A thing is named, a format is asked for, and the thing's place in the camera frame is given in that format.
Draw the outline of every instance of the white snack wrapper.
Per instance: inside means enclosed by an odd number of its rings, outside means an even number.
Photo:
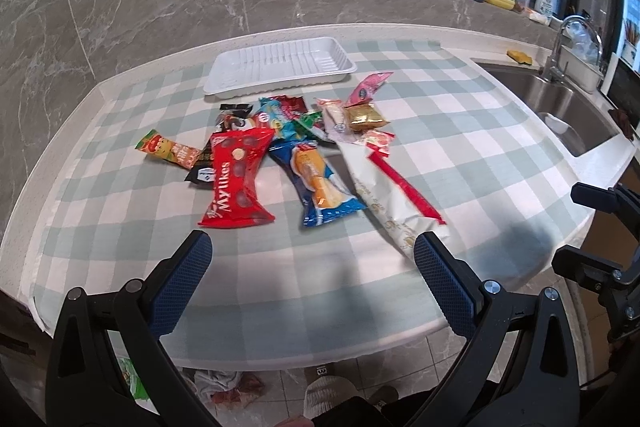
[[[425,198],[419,196],[417,191],[391,167],[387,166],[396,179],[376,165],[369,158],[376,153],[360,144],[344,142],[337,142],[337,144],[358,195],[405,256],[409,259],[414,258],[415,239],[422,232],[434,232],[441,240],[449,237],[449,229],[437,210]],[[411,187],[417,196],[409,197],[398,184],[399,181]],[[433,212],[425,212],[419,208],[427,205]]]

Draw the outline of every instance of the snack package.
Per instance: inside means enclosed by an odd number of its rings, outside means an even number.
[[[212,185],[213,183],[213,155],[211,153],[211,139],[207,140],[204,149],[200,151],[196,162],[184,179],[186,182],[198,185]]]
[[[213,201],[199,225],[236,229],[263,225],[275,219],[258,203],[255,175],[273,129],[250,129],[212,134]]]
[[[185,169],[191,169],[200,155],[200,149],[166,139],[155,129],[149,131],[145,137],[138,142],[136,149],[167,160],[168,162],[175,163]]]
[[[322,111],[301,114],[293,119],[293,123],[298,127],[299,131],[306,134],[310,139],[319,138],[324,141],[333,141],[326,135],[324,130]]]
[[[373,100],[374,93],[380,89],[382,83],[388,79],[392,73],[373,73],[365,78],[344,102],[344,107],[351,107],[359,103],[367,103]]]
[[[251,117],[235,127],[238,130],[244,128],[273,129],[274,140],[300,140],[304,136],[299,134],[293,122],[289,120],[282,110],[282,104],[278,100],[261,99],[264,103]]]
[[[322,110],[324,130],[331,140],[334,142],[353,143],[358,139],[351,127],[347,125],[342,100],[316,98],[316,101]]]
[[[118,357],[118,366],[120,367],[122,378],[124,378],[124,382],[127,384],[133,399],[148,400],[149,395],[147,394],[145,387],[142,385],[142,380],[140,380],[140,377],[136,373],[136,368],[133,367],[131,360],[121,359]]]
[[[260,99],[260,105],[269,102],[270,100],[276,100],[280,102],[280,108],[284,116],[289,120],[293,120],[295,117],[305,114],[308,109],[306,108],[305,99],[301,96],[288,96],[286,94],[279,94],[277,96],[262,97]]]
[[[304,206],[303,226],[317,227],[365,208],[325,163],[318,142],[276,142],[269,154],[298,191]]]
[[[440,239],[449,236],[440,213],[380,153],[360,144],[338,143],[338,147],[358,195],[409,259],[422,232],[434,232]]]
[[[226,132],[241,124],[254,110],[252,103],[221,103],[220,113],[216,118],[216,132]]]
[[[364,143],[366,147],[372,151],[379,152],[386,158],[389,156],[389,146],[395,138],[396,135],[393,133],[370,129],[362,135],[359,142]]]
[[[349,127],[354,131],[377,129],[389,122],[385,120],[372,103],[361,103],[344,109]]]

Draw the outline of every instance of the white plastic tray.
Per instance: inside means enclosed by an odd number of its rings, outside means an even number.
[[[334,38],[262,44],[216,57],[205,94],[220,98],[284,87],[338,82],[357,69]]]

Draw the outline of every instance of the faucet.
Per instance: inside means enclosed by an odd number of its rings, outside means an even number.
[[[598,59],[596,61],[596,66],[599,68],[600,72],[602,72],[602,39],[598,35],[598,32],[593,29],[588,20],[583,16],[569,15],[560,25],[558,34],[556,35],[556,42],[554,43],[553,51],[551,51],[551,55],[546,60],[545,68],[542,70],[541,77],[543,80],[547,80],[549,82],[562,82],[562,80],[564,80],[564,71],[558,67],[558,60],[560,59],[560,44],[562,42],[562,32],[567,25],[572,22],[581,23],[591,35],[591,39],[598,43]]]

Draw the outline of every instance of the white countertop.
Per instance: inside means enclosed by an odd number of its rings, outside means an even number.
[[[500,82],[480,68],[476,62],[514,66],[515,63],[507,57],[506,51],[518,49],[533,57],[532,68],[540,69],[550,53],[549,50],[533,44],[454,28],[406,24],[345,24],[290,28],[212,42],[158,58],[118,74],[98,84],[82,100],[56,133],[31,172],[12,212],[0,246],[0,289],[31,307],[29,302],[31,274],[37,270],[34,266],[34,251],[38,247],[35,244],[36,238],[40,237],[46,219],[50,215],[53,195],[62,181],[60,173],[65,172],[76,157],[79,147],[84,143],[84,133],[91,127],[90,124],[100,109],[123,87],[141,82],[156,74],[167,74],[194,64],[212,62],[218,54],[228,50],[320,36],[331,36],[339,41],[364,39],[439,41],[443,48],[464,60],[497,85],[501,85]],[[524,111],[533,114],[524,102],[506,88],[504,89]],[[599,93],[587,94],[587,96],[610,120],[607,110],[611,106],[607,100]],[[584,155],[574,157],[542,121],[540,125],[572,165],[578,179],[598,187],[607,188],[617,182],[636,153],[638,145],[637,142],[629,142],[622,133],[619,133]]]

